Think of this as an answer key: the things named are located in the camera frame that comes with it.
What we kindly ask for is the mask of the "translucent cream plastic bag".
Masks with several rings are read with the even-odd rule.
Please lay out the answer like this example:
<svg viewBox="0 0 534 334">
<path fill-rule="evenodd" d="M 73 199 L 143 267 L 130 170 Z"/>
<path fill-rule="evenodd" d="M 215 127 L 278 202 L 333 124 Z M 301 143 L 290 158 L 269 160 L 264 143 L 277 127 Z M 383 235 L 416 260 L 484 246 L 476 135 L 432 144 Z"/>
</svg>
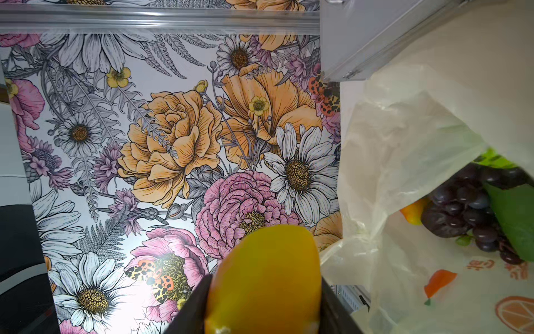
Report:
<svg viewBox="0 0 534 334">
<path fill-rule="evenodd" d="M 533 178 L 533 3 L 473 1 L 368 80 L 342 143 L 330 283 L 365 333 L 532 333 L 533 261 L 508 264 L 400 210 L 493 148 Z"/>
</svg>

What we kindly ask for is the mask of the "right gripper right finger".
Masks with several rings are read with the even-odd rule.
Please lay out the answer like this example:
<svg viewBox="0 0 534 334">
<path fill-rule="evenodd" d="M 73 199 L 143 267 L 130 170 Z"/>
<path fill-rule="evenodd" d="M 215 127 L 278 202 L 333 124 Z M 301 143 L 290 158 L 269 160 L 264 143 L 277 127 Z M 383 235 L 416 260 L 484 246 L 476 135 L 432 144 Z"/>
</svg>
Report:
<svg viewBox="0 0 534 334">
<path fill-rule="evenodd" d="M 363 334 L 363 331 L 343 307 L 336 294 L 323 278 L 321 281 L 321 305 L 319 334 Z"/>
</svg>

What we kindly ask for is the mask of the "yellow orange mango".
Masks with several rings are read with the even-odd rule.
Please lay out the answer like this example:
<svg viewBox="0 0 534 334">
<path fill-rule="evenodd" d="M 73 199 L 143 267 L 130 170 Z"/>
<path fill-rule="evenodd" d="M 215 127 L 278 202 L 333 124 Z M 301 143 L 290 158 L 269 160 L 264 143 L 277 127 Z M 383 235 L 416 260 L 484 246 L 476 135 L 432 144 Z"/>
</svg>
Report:
<svg viewBox="0 0 534 334">
<path fill-rule="evenodd" d="M 274 225 L 244 237 L 219 265 L 206 333 L 318 333 L 321 270 L 313 236 Z"/>
</svg>

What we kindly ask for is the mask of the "green bumpy fruit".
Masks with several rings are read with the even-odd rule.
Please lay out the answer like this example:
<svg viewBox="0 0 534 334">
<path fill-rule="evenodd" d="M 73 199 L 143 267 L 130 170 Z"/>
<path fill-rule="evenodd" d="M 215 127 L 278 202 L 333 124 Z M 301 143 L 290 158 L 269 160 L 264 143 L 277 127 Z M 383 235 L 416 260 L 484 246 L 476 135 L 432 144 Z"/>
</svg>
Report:
<svg viewBox="0 0 534 334">
<path fill-rule="evenodd" d="M 475 158 L 473 163 L 496 169 L 512 169 L 517 167 L 517 164 L 507 160 L 493 148 L 488 148 L 485 152 L 481 153 Z"/>
</svg>

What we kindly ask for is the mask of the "purple grape bunch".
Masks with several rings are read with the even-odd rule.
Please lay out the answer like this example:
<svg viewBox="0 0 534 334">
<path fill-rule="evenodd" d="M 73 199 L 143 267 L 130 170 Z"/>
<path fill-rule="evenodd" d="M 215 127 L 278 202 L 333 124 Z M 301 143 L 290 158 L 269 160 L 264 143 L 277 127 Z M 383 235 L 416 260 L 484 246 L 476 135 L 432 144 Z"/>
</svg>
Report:
<svg viewBox="0 0 534 334">
<path fill-rule="evenodd" d="M 421 223 L 435 236 L 508 264 L 533 261 L 533 178 L 523 169 L 467 164 L 427 198 Z"/>
</svg>

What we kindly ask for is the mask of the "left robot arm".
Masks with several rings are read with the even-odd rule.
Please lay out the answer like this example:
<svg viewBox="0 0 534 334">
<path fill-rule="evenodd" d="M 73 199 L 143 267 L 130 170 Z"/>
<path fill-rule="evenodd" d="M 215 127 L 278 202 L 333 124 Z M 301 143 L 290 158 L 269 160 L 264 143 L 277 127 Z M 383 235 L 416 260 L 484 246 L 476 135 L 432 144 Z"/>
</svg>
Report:
<svg viewBox="0 0 534 334">
<path fill-rule="evenodd" d="M 30 205 L 1 207 L 1 332 L 59 333 Z"/>
</svg>

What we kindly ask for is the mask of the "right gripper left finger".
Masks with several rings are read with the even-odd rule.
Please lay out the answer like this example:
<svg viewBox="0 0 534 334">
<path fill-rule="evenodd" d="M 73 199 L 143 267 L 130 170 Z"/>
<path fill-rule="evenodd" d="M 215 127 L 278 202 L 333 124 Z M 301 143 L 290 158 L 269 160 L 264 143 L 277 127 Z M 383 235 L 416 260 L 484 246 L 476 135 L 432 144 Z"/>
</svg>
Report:
<svg viewBox="0 0 534 334">
<path fill-rule="evenodd" d="M 204 334 L 204 318 L 213 276 L 202 278 L 164 334 Z"/>
</svg>

